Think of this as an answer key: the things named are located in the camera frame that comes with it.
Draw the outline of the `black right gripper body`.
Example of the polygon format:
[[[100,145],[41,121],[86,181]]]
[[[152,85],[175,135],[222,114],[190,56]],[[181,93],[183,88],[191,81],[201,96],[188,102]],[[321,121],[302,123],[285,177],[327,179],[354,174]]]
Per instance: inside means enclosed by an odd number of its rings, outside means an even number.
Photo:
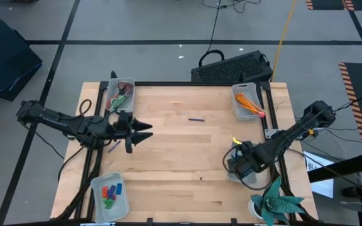
[[[271,165],[271,142],[267,141],[254,145],[251,141],[237,144],[242,156],[235,160],[228,160],[228,172],[234,173],[238,178],[254,173],[261,173]]]

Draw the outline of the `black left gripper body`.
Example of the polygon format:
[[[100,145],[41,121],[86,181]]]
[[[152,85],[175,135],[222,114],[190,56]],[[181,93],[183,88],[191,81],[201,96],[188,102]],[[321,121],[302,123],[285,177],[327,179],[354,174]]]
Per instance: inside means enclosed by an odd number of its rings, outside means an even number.
[[[125,141],[125,150],[128,154],[133,152],[132,148],[132,122],[133,115],[130,112],[120,111],[118,113],[118,120],[114,123],[114,135],[111,138],[113,141],[124,139]]]

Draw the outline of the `green handled scissors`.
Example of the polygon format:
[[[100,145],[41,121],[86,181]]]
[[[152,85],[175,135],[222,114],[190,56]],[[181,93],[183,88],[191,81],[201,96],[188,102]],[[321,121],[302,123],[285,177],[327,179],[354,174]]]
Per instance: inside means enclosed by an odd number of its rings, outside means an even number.
[[[114,96],[110,101],[108,105],[109,110],[114,110],[120,107],[123,102],[127,99],[127,96],[125,95],[116,95]]]

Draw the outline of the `purple handled scissors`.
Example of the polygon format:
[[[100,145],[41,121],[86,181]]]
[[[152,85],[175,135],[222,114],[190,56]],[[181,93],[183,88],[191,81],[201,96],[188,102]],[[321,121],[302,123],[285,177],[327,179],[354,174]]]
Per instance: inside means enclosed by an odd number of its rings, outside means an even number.
[[[133,86],[130,86],[130,87],[125,87],[123,88],[118,97],[122,98],[122,99],[126,99],[128,98],[131,94],[133,93]]]

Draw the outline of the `green paper plant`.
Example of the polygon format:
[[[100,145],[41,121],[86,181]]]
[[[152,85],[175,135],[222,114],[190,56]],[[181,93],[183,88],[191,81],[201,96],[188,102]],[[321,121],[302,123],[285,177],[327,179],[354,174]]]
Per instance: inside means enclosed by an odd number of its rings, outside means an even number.
[[[304,198],[282,196],[280,194],[281,185],[282,179],[278,177],[263,195],[251,195],[253,211],[263,219],[267,226],[273,226],[275,220],[289,225],[285,216],[287,213],[305,213],[304,209],[299,207]]]

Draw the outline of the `white round pot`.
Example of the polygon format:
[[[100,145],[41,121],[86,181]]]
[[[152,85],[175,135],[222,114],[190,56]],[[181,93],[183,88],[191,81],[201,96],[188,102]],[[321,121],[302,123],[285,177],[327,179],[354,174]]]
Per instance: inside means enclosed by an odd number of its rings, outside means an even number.
[[[254,216],[254,218],[263,220],[262,216],[260,214],[258,214],[257,211],[255,210],[255,204],[252,202],[252,200],[249,200],[249,202],[248,202],[248,210],[249,210],[250,214],[252,216]]]

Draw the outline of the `white paper sheet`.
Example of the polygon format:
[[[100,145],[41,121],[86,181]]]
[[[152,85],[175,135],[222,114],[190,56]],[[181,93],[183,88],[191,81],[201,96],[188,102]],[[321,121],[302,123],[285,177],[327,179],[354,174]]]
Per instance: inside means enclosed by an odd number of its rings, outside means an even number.
[[[322,168],[323,166],[328,166],[330,164],[333,164],[332,161],[329,161],[322,157],[316,156],[307,151],[304,151],[303,154],[304,154],[306,168],[307,168],[308,172],[317,170],[319,168]],[[334,180],[333,179],[328,179],[328,180],[323,180],[323,181],[318,181],[318,182],[311,182],[310,185],[311,185],[311,189],[314,193],[326,196],[328,198],[334,197]]]

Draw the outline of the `black beam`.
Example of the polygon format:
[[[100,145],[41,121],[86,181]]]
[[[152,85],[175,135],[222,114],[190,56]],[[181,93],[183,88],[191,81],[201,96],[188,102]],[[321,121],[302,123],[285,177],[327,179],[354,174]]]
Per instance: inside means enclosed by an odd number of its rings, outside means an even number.
[[[308,172],[311,183],[362,172],[362,155]]]

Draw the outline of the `black mesh case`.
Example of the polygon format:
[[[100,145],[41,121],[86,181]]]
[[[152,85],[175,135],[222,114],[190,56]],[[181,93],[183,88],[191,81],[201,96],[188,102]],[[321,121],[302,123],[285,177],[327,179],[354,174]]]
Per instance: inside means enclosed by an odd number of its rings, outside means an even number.
[[[205,57],[218,54],[221,60],[203,65]],[[199,60],[198,67],[191,70],[192,82],[266,82],[273,74],[266,55],[252,51],[243,55],[225,59],[220,50],[209,50]]]

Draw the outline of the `black hazard striped floor mat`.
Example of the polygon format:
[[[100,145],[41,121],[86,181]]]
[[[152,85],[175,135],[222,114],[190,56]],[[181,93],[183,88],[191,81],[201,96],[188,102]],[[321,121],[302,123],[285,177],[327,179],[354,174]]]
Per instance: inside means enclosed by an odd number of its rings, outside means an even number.
[[[362,63],[340,62],[339,69],[348,99],[352,101],[362,98]],[[362,142],[362,100],[354,103],[350,109]]]
[[[309,10],[362,11],[362,0],[305,0]]]

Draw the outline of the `black flat floor case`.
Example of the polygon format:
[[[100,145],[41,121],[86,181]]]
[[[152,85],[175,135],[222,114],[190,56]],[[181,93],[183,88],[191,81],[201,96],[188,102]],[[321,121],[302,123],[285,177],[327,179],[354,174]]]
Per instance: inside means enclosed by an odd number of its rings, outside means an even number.
[[[42,64],[26,40],[0,19],[0,98],[12,102]]]

